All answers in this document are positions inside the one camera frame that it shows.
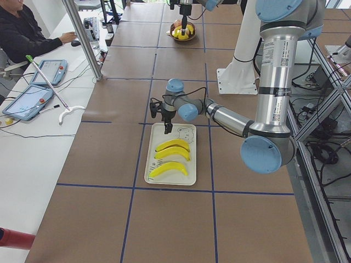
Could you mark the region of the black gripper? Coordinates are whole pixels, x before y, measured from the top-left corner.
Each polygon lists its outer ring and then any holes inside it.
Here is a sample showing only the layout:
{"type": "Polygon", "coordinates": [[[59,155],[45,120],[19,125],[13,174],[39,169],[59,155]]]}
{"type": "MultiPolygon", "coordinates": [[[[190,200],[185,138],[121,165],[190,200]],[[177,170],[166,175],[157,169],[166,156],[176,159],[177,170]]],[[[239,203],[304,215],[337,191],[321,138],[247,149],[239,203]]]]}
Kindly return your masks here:
{"type": "Polygon", "coordinates": [[[179,13],[182,15],[182,35],[185,35],[185,30],[188,24],[188,19],[187,16],[191,15],[191,4],[180,4],[179,5],[180,10],[179,13]]]}
{"type": "Polygon", "coordinates": [[[165,132],[164,134],[168,134],[172,132],[173,124],[171,123],[172,119],[175,117],[177,113],[177,109],[166,102],[161,103],[161,121],[165,124],[165,132]]]}

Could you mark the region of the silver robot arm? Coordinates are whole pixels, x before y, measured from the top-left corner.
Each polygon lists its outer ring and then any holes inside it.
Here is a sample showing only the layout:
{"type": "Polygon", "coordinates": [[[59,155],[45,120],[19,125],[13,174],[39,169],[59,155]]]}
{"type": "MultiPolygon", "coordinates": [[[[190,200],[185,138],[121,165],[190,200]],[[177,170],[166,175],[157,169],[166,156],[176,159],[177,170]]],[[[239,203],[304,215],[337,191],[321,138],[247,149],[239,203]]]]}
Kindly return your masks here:
{"type": "Polygon", "coordinates": [[[191,99],[184,84],[171,79],[162,102],[150,104],[162,115],[165,132],[175,115],[192,121],[205,115],[244,139],[240,155],[247,167],[273,173],[296,154],[286,125],[297,43],[322,33],[325,1],[243,1],[243,21],[232,62],[217,73],[220,93],[254,94],[256,117],[251,120],[212,99],[191,99]]]}
{"type": "MultiPolygon", "coordinates": [[[[223,1],[218,0],[199,0],[196,3],[201,4],[205,9],[212,11],[216,6],[221,4],[223,1]]],[[[193,0],[179,0],[176,4],[180,6],[180,15],[182,16],[182,36],[185,35],[186,26],[188,24],[188,17],[191,15],[192,7],[194,4],[193,0]]]]}

